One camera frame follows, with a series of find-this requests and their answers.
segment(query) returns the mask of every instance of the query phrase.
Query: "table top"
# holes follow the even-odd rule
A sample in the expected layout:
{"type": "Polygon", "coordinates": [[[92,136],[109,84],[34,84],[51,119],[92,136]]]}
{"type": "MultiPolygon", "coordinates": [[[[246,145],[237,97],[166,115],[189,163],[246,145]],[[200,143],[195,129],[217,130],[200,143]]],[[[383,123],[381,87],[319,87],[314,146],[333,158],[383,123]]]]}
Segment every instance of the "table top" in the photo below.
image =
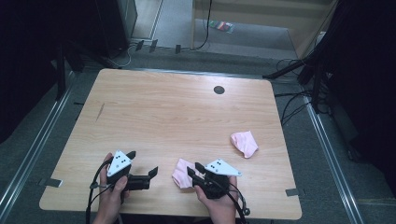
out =
{"type": "MultiPolygon", "coordinates": [[[[45,210],[85,211],[89,185],[108,152],[136,151],[132,175],[159,166],[150,188],[131,191],[122,213],[207,217],[193,189],[172,179],[178,159],[223,159],[242,172],[247,218],[298,219],[302,210],[271,83],[266,80],[102,70],[40,200],[45,210]],[[221,86],[225,92],[216,94],[221,86]],[[251,131],[259,146],[245,159],[231,134],[251,131]]],[[[96,211],[99,200],[92,205],[96,211]]]]}

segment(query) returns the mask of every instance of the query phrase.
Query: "wooden table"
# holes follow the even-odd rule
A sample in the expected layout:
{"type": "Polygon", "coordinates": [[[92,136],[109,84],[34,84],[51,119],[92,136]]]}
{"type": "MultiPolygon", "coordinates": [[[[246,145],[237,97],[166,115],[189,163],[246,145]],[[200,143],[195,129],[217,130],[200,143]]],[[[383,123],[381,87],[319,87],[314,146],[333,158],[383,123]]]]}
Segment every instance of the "wooden table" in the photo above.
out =
{"type": "MultiPolygon", "coordinates": [[[[209,0],[192,1],[191,48],[195,19],[207,20],[209,0]]],[[[289,29],[297,57],[302,59],[330,24],[338,0],[213,0],[212,21],[240,22],[289,29]]]]}
{"type": "Polygon", "coordinates": [[[40,207],[85,211],[96,170],[117,149],[136,151],[133,175],[159,166],[150,189],[132,191],[122,213],[207,217],[194,190],[179,189],[172,173],[179,158],[202,164],[221,158],[243,173],[238,188],[251,210],[248,218],[302,215],[298,196],[285,192],[296,187],[268,81],[102,70],[52,174],[63,184],[47,187],[40,207]],[[225,92],[214,93],[216,86],[225,92]],[[252,132],[260,148],[250,159],[230,140],[244,131],[252,132]]]}

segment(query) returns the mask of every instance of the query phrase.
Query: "scratch on table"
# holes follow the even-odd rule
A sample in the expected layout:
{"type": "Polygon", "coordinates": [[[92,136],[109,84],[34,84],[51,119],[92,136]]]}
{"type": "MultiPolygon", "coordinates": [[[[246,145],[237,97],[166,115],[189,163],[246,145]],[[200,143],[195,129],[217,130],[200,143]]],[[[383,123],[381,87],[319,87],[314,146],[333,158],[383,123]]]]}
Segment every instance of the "scratch on table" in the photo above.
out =
{"type": "Polygon", "coordinates": [[[96,117],[96,121],[98,121],[98,119],[99,119],[100,115],[102,114],[103,107],[105,107],[105,103],[103,103],[103,104],[102,104],[102,107],[100,107],[100,110],[99,110],[98,117],[96,117]]]}

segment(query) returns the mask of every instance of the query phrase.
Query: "black tape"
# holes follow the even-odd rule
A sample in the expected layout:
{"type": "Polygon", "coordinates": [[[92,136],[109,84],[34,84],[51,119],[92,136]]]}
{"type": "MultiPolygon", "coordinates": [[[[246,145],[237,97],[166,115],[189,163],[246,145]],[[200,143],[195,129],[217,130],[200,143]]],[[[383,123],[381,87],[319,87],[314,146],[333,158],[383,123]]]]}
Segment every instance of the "black tape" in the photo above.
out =
{"type": "Polygon", "coordinates": [[[149,52],[150,52],[150,53],[154,52],[155,48],[157,47],[157,42],[158,42],[158,39],[153,40],[153,41],[151,42],[151,46],[149,47],[149,52]]]}
{"type": "Polygon", "coordinates": [[[135,51],[141,50],[141,49],[143,48],[143,43],[144,43],[144,42],[145,42],[144,40],[140,41],[140,42],[137,44],[136,50],[135,50],[135,51]]]}
{"type": "Polygon", "coordinates": [[[42,187],[50,186],[54,188],[59,188],[62,185],[62,182],[63,182],[62,180],[58,180],[58,179],[42,178],[40,179],[40,181],[38,181],[37,185],[42,187]]]}
{"type": "Polygon", "coordinates": [[[181,52],[181,45],[176,45],[176,54],[181,52]]]}
{"type": "Polygon", "coordinates": [[[288,197],[291,196],[296,196],[296,195],[301,195],[301,192],[298,189],[286,189],[286,195],[288,195],[288,197]]]}

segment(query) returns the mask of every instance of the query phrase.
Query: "crumpled pink cloth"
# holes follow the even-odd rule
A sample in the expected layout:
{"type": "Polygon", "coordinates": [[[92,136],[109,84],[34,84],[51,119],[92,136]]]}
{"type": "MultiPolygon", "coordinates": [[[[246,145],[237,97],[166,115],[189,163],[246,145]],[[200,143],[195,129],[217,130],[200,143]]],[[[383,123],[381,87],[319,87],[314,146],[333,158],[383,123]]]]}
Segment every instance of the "crumpled pink cloth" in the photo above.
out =
{"type": "Polygon", "coordinates": [[[192,188],[192,178],[187,174],[187,166],[194,170],[196,174],[199,173],[195,169],[195,165],[193,163],[183,159],[178,159],[177,166],[172,174],[172,178],[181,189],[192,188]]]}
{"type": "Polygon", "coordinates": [[[244,153],[245,158],[250,158],[259,149],[250,131],[231,134],[233,145],[244,153]]]}

